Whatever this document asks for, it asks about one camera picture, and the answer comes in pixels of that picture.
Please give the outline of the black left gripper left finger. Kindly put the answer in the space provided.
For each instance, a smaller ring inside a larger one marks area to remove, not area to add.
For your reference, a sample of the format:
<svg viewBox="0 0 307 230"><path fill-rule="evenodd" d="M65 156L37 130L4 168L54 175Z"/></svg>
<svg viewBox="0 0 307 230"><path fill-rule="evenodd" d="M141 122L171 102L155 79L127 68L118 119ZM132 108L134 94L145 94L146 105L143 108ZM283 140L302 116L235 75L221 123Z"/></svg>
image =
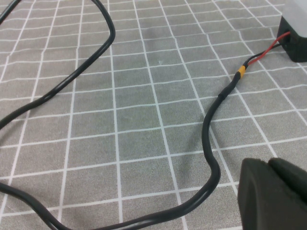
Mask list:
<svg viewBox="0 0 307 230"><path fill-rule="evenodd" d="M246 158L242 161L238 206L244 230L305 230L306 213L272 213L268 208L268 162Z"/></svg>

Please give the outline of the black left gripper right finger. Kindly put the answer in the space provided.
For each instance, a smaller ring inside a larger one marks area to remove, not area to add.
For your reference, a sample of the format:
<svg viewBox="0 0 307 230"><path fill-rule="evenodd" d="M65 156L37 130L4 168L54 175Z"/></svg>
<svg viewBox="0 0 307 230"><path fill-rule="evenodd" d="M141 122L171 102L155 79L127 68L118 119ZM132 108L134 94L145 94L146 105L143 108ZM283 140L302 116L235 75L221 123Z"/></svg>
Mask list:
<svg viewBox="0 0 307 230"><path fill-rule="evenodd" d="M268 161L268 208L272 213L306 213L307 172L282 158Z"/></svg>

